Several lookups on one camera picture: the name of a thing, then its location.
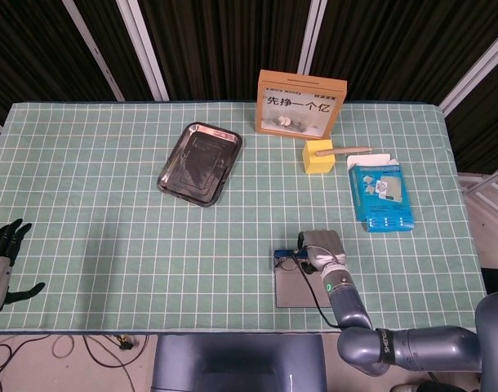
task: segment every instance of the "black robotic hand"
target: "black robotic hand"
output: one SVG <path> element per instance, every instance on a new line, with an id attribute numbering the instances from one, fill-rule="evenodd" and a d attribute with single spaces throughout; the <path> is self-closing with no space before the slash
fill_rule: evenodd
<path id="1" fill-rule="evenodd" d="M 20 243 L 31 229 L 30 223 L 19 228 L 20 225 L 22 225 L 22 220 L 18 219 L 11 225 L 6 225 L 0 229 L 0 311 L 4 305 L 36 296 L 46 286 L 45 283 L 38 283 L 26 292 L 8 291 L 11 268 L 19 253 Z"/>

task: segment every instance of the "framed sign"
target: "framed sign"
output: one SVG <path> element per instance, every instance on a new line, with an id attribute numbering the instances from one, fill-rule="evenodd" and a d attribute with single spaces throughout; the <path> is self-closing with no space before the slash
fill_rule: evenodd
<path id="1" fill-rule="evenodd" d="M 258 79 L 256 131 L 326 139 L 346 94 L 345 80 L 262 69 Z"/>

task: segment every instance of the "table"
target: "table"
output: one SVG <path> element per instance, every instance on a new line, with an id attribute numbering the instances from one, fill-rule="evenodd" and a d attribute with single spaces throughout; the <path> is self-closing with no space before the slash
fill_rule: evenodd
<path id="1" fill-rule="evenodd" d="M 156 180 L 185 125 L 242 135 L 218 203 L 161 194 Z M 274 306 L 271 254 L 301 230 L 335 229 L 375 327 L 474 327 L 484 295 L 441 111 L 345 104 L 335 145 L 370 145 L 402 164 L 416 227 L 369 234 L 353 216 L 343 159 L 303 172 L 302 140 L 255 133 L 255 104 L 13 105 L 0 140 L 0 227 L 33 222 L 6 306 L 8 332 L 313 332 L 313 309 Z"/>

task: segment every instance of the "yellow sponge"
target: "yellow sponge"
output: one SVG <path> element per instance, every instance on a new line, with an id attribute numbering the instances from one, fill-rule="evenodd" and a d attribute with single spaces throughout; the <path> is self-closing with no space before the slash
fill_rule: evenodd
<path id="1" fill-rule="evenodd" d="M 332 149 L 332 140 L 308 140 L 305 142 L 302 157 L 304 158 L 304 167 L 307 174 L 327 173 L 330 172 L 336 162 L 334 155 L 317 157 L 316 151 L 321 149 Z"/>

